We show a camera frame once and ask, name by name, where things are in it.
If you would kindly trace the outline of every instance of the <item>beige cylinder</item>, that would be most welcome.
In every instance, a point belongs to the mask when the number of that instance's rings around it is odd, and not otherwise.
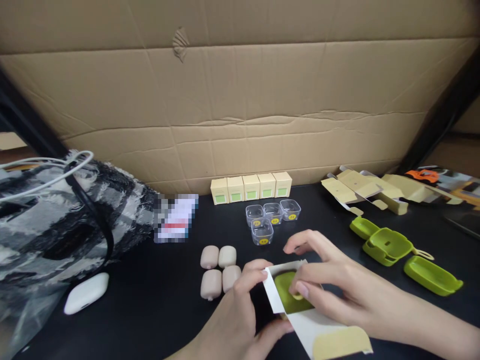
[[[204,269],[216,268],[219,264],[220,250],[215,245],[205,246],[201,252],[200,266]]]
[[[200,296],[208,301],[222,293],[222,272],[217,269],[205,271],[201,279]]]
[[[226,294],[230,290],[237,279],[242,275],[242,270],[237,265],[227,266],[221,273],[221,282],[223,285],[223,292]]]
[[[233,246],[227,245],[220,249],[218,255],[218,266],[225,269],[228,266],[235,265],[237,263],[237,250]]]

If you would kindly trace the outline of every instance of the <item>finger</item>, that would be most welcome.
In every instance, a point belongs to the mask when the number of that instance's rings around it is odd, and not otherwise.
[[[233,284],[233,290],[236,294],[248,293],[255,285],[261,283],[266,278],[267,272],[264,270],[244,271],[240,278]]]
[[[263,270],[272,266],[273,264],[270,261],[265,259],[256,259],[250,262],[247,262],[243,267],[243,271],[250,271],[250,270]]]
[[[298,268],[291,281],[288,291],[296,294],[297,281],[304,281],[313,284],[332,284],[343,290],[349,290],[351,283],[348,270],[342,263],[336,262],[314,262],[304,263]]]
[[[308,243],[300,245],[299,247],[296,247],[295,250],[294,250],[295,254],[297,254],[297,255],[303,255],[303,254],[311,252],[311,251],[313,251],[313,249],[310,246],[310,244],[308,244]]]
[[[282,338],[283,335],[294,331],[292,324],[288,320],[274,320],[263,328],[255,337],[255,342],[250,348],[251,360],[265,359],[275,343]]]
[[[305,230],[297,232],[291,236],[286,242],[283,251],[286,254],[291,254],[295,251],[296,247],[308,244],[324,262],[329,260],[345,256],[333,243],[328,240],[323,234],[318,231]]]
[[[296,283],[296,290],[320,313],[341,324],[350,325],[354,323],[353,317],[356,310],[332,292],[304,281]]]

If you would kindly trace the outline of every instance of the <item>orange toy car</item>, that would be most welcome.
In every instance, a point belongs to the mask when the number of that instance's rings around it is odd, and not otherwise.
[[[410,170],[405,175],[427,185],[432,185],[439,181],[439,173],[432,170]]]

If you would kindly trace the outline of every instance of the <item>flattened cardboard box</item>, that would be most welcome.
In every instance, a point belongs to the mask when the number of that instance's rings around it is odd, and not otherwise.
[[[297,271],[306,260],[287,262],[267,267],[268,274],[263,282],[265,292],[274,314],[284,314],[274,277],[287,271]],[[373,353],[370,339],[364,330],[357,326],[345,326],[322,314],[316,309],[287,314],[303,348],[315,360],[334,359],[358,352]]]
[[[164,193],[384,173],[479,33],[454,0],[15,3],[0,1],[0,64],[19,90],[68,147]]]

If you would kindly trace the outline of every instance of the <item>black metal frame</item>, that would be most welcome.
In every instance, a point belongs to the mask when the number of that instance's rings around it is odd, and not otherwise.
[[[14,131],[41,157],[62,159],[69,152],[1,68],[0,123]]]
[[[429,111],[427,124],[411,145],[396,173],[402,175],[420,166],[479,95],[480,46]]]

